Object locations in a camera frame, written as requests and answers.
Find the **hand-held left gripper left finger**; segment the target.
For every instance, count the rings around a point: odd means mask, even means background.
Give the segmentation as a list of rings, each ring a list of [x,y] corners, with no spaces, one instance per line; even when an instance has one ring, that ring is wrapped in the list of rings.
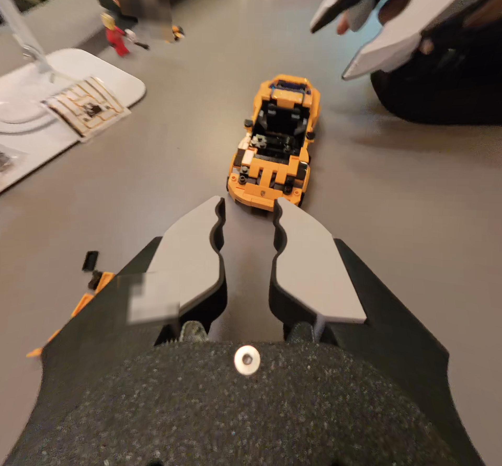
[[[225,201],[216,195],[164,233],[146,271],[146,322],[163,323],[157,341],[179,338],[189,321],[209,333],[224,312],[224,224]]]

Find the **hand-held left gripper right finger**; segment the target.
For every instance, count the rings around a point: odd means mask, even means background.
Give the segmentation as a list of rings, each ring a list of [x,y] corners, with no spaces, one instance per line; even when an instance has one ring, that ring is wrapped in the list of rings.
[[[330,231],[284,198],[274,202],[273,225],[269,307],[284,337],[301,322],[317,340],[329,323],[363,325],[367,315]]]

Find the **orange lego car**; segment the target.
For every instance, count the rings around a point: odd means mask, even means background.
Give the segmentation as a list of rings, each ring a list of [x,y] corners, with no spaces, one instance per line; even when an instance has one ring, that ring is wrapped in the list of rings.
[[[243,206],[272,212],[281,197],[300,207],[310,174],[321,95],[306,78],[280,74],[264,81],[253,116],[229,165],[227,192]]]

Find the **white wooden book stand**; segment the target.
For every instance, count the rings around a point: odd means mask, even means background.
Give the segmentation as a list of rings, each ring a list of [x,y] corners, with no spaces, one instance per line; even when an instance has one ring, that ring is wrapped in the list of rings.
[[[129,109],[146,94],[145,84],[85,50],[67,48],[45,54],[14,0],[1,0],[1,16],[31,61],[1,76],[1,146],[26,154],[1,176],[1,193],[80,141],[40,105],[40,100],[90,76],[101,79]]]

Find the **person's right forearm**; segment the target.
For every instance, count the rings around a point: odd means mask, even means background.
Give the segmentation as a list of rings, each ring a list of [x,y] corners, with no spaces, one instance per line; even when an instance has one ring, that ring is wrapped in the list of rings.
[[[419,54],[427,70],[438,72],[497,47],[501,47],[501,0],[482,0],[427,31]]]

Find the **pile of orange black lego pieces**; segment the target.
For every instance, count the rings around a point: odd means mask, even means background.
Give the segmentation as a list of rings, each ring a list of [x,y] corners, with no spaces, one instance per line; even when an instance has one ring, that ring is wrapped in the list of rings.
[[[100,293],[107,285],[112,281],[112,279],[116,276],[116,274],[112,272],[102,272],[102,271],[97,271],[94,270],[92,272],[92,278],[88,284],[88,289],[89,291],[85,293],[81,299],[79,300],[78,304],[75,306],[75,308],[72,311],[72,314],[70,316],[71,319],[76,317],[94,298],[95,296]],[[44,348],[53,341],[55,337],[58,336],[60,333],[61,329],[56,330],[52,336],[50,336],[46,343],[39,348],[36,348],[29,353],[26,354],[26,358],[40,358],[42,355],[42,352]]]

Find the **lego sticker sheet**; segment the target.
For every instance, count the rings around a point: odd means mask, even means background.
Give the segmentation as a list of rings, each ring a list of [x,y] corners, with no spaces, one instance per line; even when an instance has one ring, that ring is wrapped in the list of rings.
[[[131,114],[103,81],[94,76],[73,82],[40,100],[40,105],[83,143]]]

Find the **red lego minifigure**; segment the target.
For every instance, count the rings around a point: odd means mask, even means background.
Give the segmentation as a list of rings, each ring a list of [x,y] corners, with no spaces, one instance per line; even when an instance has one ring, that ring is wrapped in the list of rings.
[[[102,12],[100,14],[101,21],[104,25],[105,36],[120,57],[124,57],[130,53],[129,49],[124,44],[124,38],[126,36],[125,31],[120,29],[112,16],[108,13]]]

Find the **black quilted cushion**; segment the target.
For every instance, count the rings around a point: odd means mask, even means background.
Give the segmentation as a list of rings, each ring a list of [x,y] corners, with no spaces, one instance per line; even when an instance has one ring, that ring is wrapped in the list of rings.
[[[370,80],[382,106],[407,122],[501,125],[501,73],[436,74],[412,80],[379,71]]]

